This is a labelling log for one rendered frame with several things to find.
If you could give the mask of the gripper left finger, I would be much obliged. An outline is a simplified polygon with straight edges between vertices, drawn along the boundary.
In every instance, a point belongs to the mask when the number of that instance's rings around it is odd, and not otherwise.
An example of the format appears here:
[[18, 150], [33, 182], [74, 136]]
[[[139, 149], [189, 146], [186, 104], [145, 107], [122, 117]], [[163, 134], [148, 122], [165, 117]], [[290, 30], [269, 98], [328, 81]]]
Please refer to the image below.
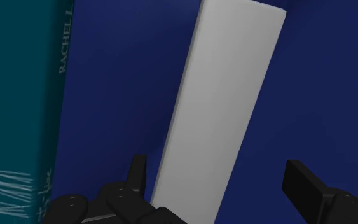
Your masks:
[[146, 165], [145, 155], [134, 155], [127, 179], [103, 185], [91, 201], [79, 194], [56, 198], [42, 224], [187, 224], [144, 200]]

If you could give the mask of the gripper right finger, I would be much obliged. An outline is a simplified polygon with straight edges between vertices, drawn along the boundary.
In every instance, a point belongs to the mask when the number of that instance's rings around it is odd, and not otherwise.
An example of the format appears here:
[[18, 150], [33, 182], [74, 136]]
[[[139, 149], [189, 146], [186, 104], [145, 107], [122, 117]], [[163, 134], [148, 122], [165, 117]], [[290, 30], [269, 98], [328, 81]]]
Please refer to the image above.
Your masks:
[[282, 191], [307, 224], [358, 224], [358, 198], [328, 187], [299, 160], [288, 160]]

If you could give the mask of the dark blue furniture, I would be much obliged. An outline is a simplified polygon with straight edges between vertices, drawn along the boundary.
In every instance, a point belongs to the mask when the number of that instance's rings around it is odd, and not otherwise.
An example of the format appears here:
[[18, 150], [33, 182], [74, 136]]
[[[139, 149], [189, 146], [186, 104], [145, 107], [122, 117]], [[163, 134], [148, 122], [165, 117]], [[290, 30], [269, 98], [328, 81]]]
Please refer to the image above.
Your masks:
[[[298, 159], [358, 197], [358, 0], [286, 11], [216, 224], [306, 224], [282, 191]], [[149, 199], [200, 0], [77, 0], [53, 197], [93, 199], [148, 156]]]

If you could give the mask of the white rectangular box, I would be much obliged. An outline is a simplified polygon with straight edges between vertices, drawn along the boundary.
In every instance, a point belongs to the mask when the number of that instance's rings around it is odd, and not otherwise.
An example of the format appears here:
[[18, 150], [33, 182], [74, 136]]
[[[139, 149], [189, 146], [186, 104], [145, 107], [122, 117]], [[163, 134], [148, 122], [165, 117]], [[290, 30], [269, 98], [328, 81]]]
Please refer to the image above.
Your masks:
[[202, 0], [151, 203], [214, 224], [286, 12]]

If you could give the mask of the teal book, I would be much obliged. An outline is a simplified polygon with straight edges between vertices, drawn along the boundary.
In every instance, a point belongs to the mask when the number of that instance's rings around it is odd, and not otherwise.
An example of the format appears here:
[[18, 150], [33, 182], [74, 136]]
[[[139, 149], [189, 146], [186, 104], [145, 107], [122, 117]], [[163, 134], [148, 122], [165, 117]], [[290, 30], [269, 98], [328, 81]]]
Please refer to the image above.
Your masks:
[[75, 0], [0, 0], [0, 224], [51, 201]]

